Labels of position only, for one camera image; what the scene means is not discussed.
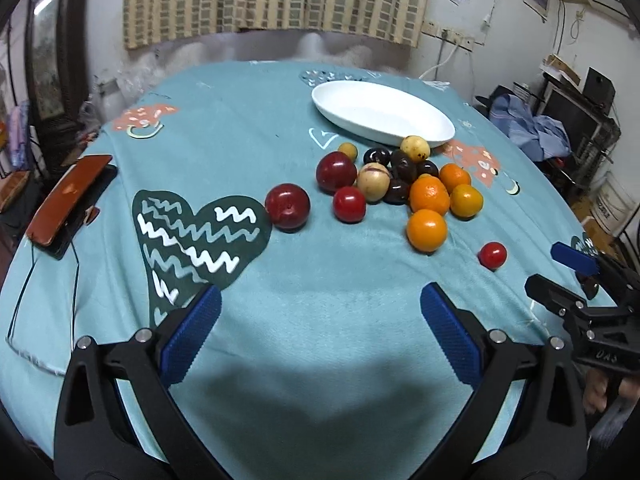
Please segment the right hand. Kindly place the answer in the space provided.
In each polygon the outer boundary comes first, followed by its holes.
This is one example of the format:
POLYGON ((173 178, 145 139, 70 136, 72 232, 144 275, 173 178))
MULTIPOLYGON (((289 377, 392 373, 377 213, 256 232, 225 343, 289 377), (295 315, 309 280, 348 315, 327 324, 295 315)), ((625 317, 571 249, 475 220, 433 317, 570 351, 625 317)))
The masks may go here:
MULTIPOLYGON (((608 375, 603 370, 590 368, 587 370, 585 391, 582 395, 582 406, 588 415, 603 413, 608 405, 606 390, 608 390, 608 375)), ((640 396, 638 376, 624 378, 618 387, 618 395, 630 402, 636 403, 640 396)))

